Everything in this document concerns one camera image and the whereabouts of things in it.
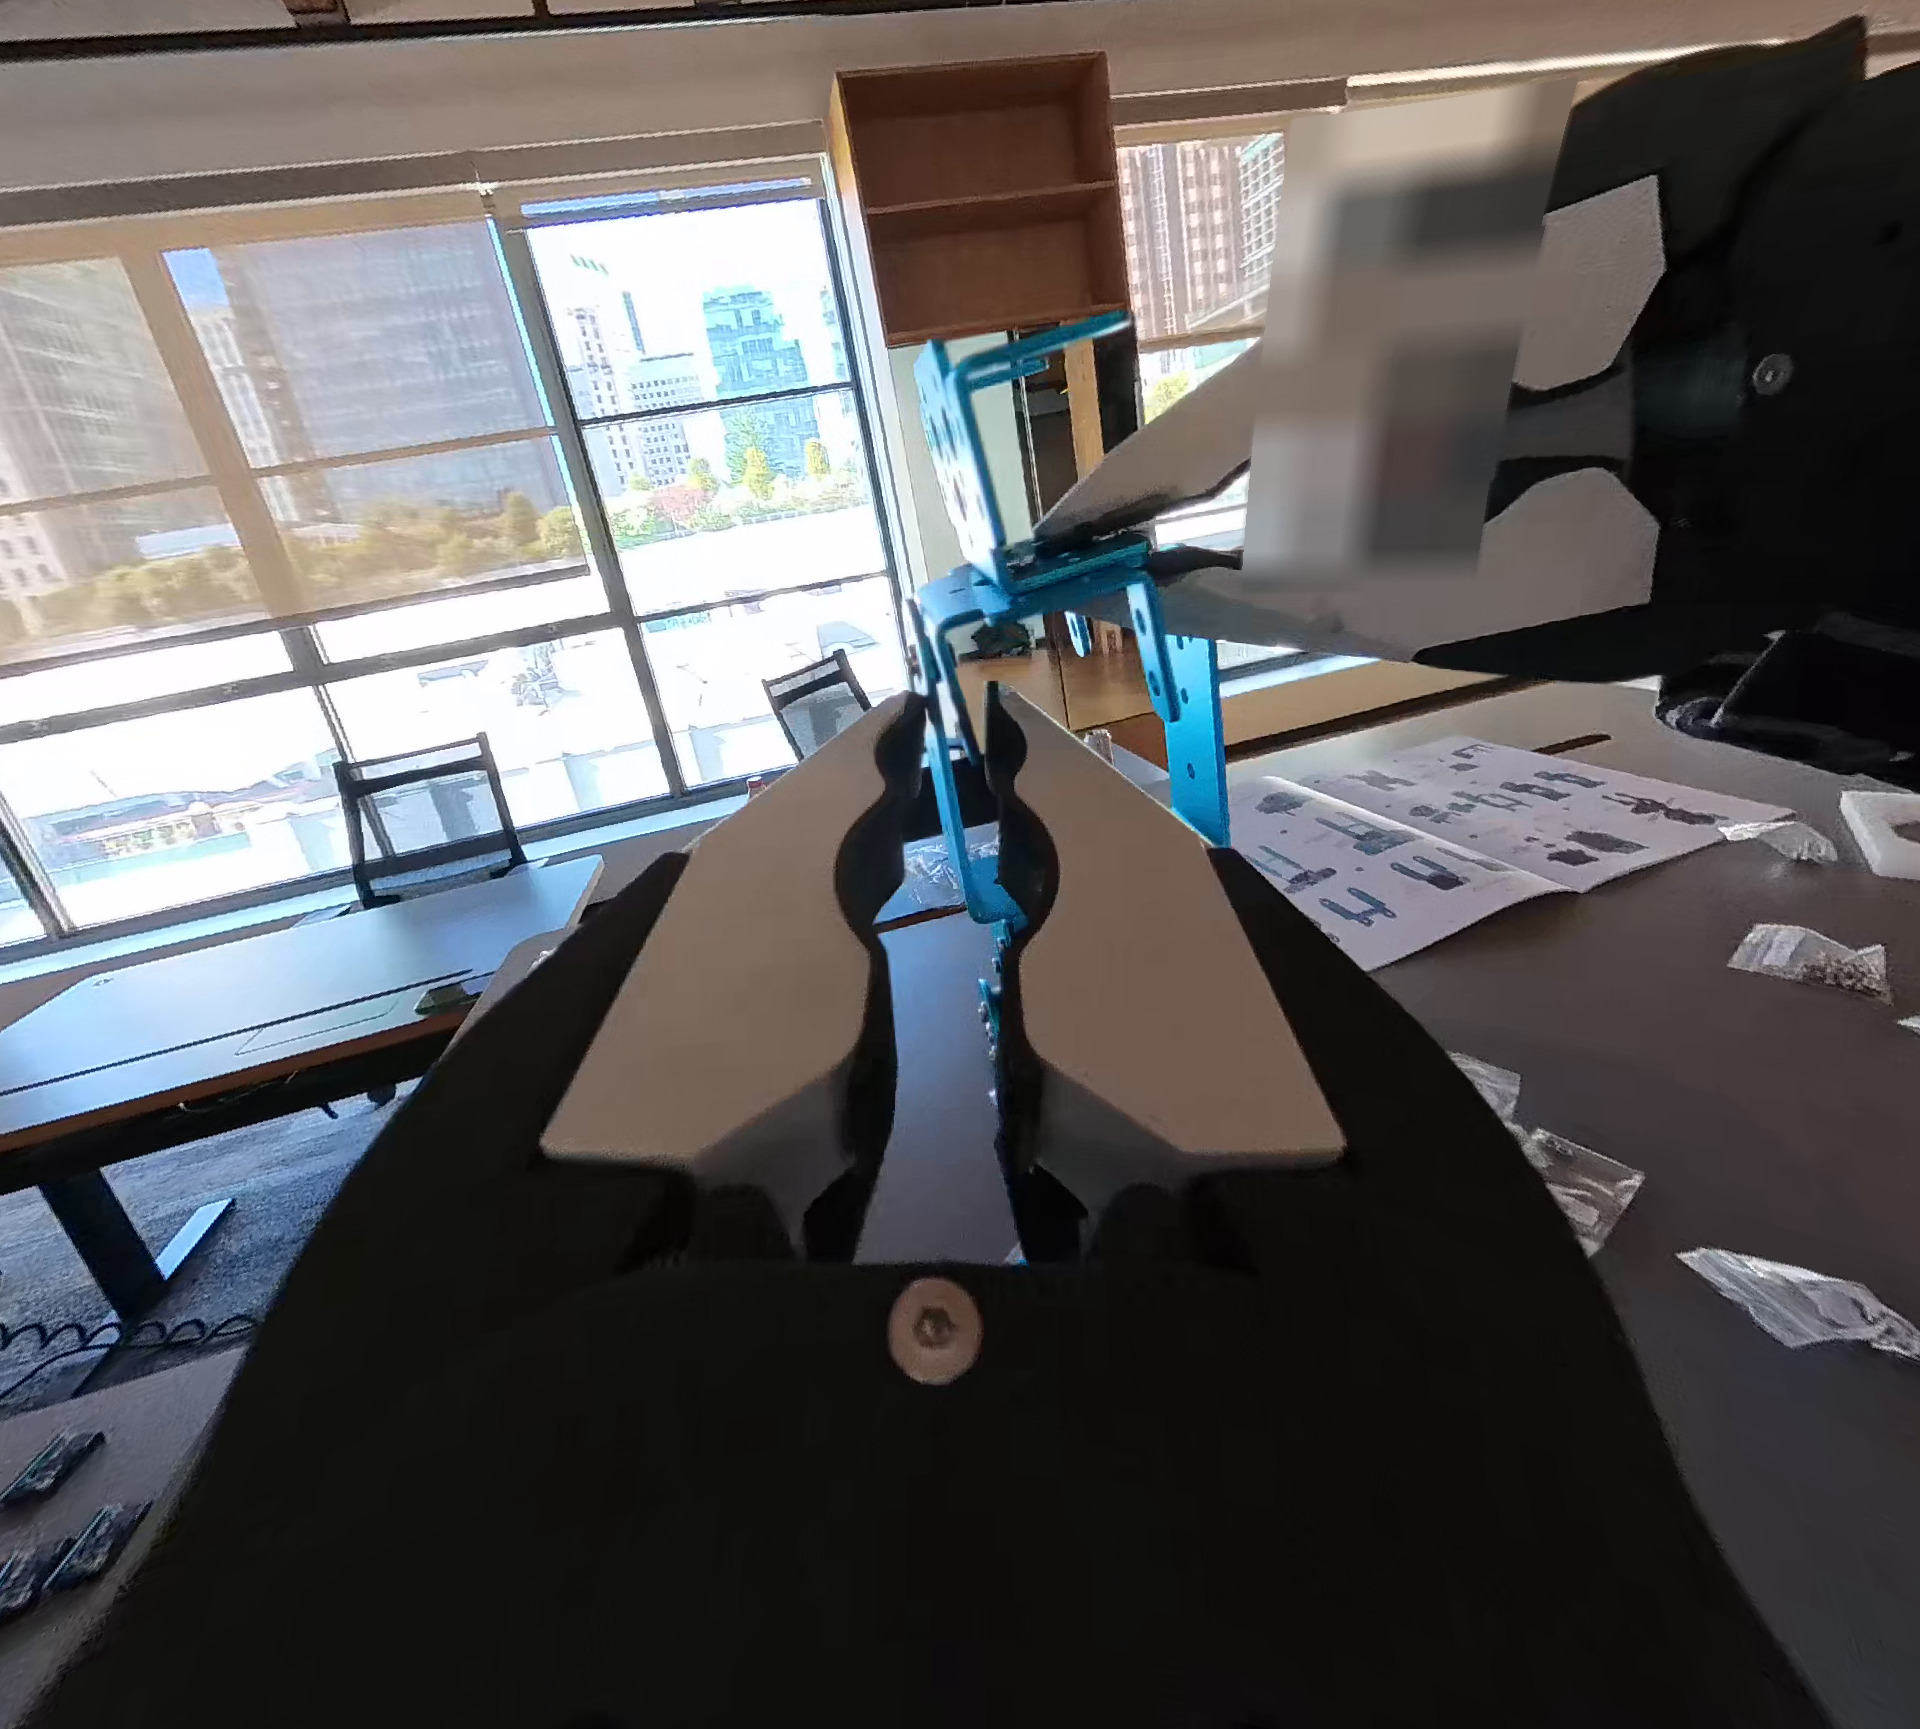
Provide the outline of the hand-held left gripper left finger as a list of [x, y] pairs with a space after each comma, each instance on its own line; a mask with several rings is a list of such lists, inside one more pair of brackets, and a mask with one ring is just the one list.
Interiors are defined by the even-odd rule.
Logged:
[[895, 1115], [878, 921], [926, 739], [926, 701], [893, 694], [697, 838], [545, 1124], [545, 1159], [749, 1190], [803, 1254], [856, 1252]]

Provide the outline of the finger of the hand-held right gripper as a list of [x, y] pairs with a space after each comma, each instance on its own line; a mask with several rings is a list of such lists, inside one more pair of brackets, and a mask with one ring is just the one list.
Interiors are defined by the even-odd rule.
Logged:
[[1470, 565], [1314, 583], [1197, 566], [1160, 585], [1163, 628], [1248, 646], [1435, 668], [1580, 668], [1593, 616], [1642, 611], [1658, 523], [1599, 468], [1535, 482], [1479, 532]]
[[1667, 265], [1653, 176], [1542, 209], [1542, 176], [1350, 187], [1256, 348], [1140, 426], [1037, 523], [1129, 530], [1249, 471], [1258, 549], [1474, 549], [1524, 399], [1620, 365]]

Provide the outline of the white foam sheet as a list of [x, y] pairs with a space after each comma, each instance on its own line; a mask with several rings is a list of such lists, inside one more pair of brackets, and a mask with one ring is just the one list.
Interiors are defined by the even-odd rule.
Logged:
[[1890, 789], [1845, 789], [1837, 814], [1862, 862], [1885, 880], [1917, 883], [1917, 795]]

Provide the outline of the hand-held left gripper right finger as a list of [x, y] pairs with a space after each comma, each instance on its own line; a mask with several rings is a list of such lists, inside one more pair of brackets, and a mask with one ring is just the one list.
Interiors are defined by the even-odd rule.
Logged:
[[1128, 1190], [1322, 1170], [1344, 1137], [1213, 847], [992, 688], [995, 1150], [1023, 1258], [1079, 1258]]

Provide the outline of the wood-edged standing desk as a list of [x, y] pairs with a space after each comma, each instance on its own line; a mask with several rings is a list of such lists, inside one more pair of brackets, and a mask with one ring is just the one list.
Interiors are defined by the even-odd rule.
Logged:
[[521, 945], [566, 937], [595, 855], [72, 982], [3, 1031], [3, 1192], [36, 1190], [119, 1325], [228, 1215], [147, 1248], [106, 1170], [426, 1075]]

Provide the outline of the dark desk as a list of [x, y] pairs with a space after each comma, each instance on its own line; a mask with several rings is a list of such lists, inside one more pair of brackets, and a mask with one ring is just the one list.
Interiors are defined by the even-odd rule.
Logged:
[[[1726, 966], [1753, 924], [1882, 945], [1890, 1004]], [[1722, 1248], [1916, 1322], [1916, 884], [1720, 847], [1529, 900], [1380, 973], [1643, 1173], [1595, 1256], [1691, 1496], [1837, 1726], [1916, 1726], [1916, 1365], [1788, 1352], [1678, 1263]]]

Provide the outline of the black mesh chair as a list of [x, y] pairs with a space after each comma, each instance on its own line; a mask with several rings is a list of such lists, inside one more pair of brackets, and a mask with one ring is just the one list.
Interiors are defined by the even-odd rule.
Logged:
[[489, 739], [338, 759], [348, 864], [359, 909], [497, 880], [528, 864]]
[[795, 761], [817, 754], [872, 708], [843, 646], [764, 678], [762, 692]]

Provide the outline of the grey desk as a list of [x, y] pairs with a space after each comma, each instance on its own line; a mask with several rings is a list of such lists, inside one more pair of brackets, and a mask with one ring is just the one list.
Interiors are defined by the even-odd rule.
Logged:
[[3, 1558], [76, 1540], [107, 1505], [147, 1509], [102, 1578], [3, 1624], [3, 1726], [91, 1726], [99, 1668], [119, 1692], [137, 1692], [118, 1657], [128, 1588], [166, 1534], [244, 1362], [244, 1350], [231, 1350], [3, 1422], [3, 1485], [59, 1433], [104, 1435], [51, 1496], [3, 1512]]

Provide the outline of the blue toy robot arm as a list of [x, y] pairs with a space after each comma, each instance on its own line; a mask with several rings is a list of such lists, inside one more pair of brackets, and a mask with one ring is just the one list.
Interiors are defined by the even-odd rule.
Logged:
[[1173, 555], [1149, 553], [1134, 535], [1051, 556], [1022, 547], [989, 556], [985, 566], [951, 568], [908, 611], [929, 730], [927, 775], [948, 857], [967, 914], [994, 937], [992, 974], [978, 986], [979, 1015], [994, 1066], [995, 1159], [1020, 1258], [1029, 1265], [1077, 1262], [1099, 1210], [1039, 1164], [1044, 1069], [1020, 1021], [1020, 954], [1053, 900], [1061, 850], [1057, 833], [1018, 795], [1020, 756], [995, 756], [995, 742], [978, 739], [949, 639], [1047, 613], [1125, 616], [1163, 724], [1172, 811], [1223, 849], [1230, 818], [1218, 656], [1211, 640], [1170, 632], [1161, 583], [1173, 568]]

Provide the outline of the printed instruction booklet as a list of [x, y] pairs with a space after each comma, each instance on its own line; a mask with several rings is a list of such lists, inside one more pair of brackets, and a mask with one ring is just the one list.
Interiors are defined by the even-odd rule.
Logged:
[[1463, 737], [1228, 791], [1236, 852], [1363, 973], [1528, 900], [1586, 897], [1790, 818]]

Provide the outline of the small circuit board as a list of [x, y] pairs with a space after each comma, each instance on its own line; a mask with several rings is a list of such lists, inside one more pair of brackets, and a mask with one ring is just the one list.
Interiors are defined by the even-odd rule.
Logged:
[[152, 1502], [137, 1502], [98, 1509], [77, 1535], [55, 1549], [51, 1567], [38, 1584], [38, 1601], [45, 1603], [99, 1582], [130, 1547], [152, 1507]]
[[59, 1567], [72, 1546], [70, 1537], [55, 1535], [24, 1542], [3, 1555], [0, 1576], [2, 1628], [34, 1610], [45, 1579]]
[[2, 1512], [38, 1505], [72, 1482], [107, 1442], [102, 1429], [57, 1429], [2, 1491]]

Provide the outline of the large grid window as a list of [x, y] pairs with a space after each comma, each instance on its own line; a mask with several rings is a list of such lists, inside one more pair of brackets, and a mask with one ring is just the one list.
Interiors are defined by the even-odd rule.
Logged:
[[1149, 422], [1259, 340], [1284, 130], [1125, 142], [1115, 176], [1137, 411]]
[[793, 753], [905, 672], [817, 162], [3, 229], [3, 957], [348, 870], [336, 766], [512, 824]]

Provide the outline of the wooden wall shelf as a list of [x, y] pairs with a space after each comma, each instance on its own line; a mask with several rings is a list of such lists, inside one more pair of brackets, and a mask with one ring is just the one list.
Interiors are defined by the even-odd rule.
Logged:
[[1104, 53], [842, 70], [828, 152], [887, 347], [1131, 307]]

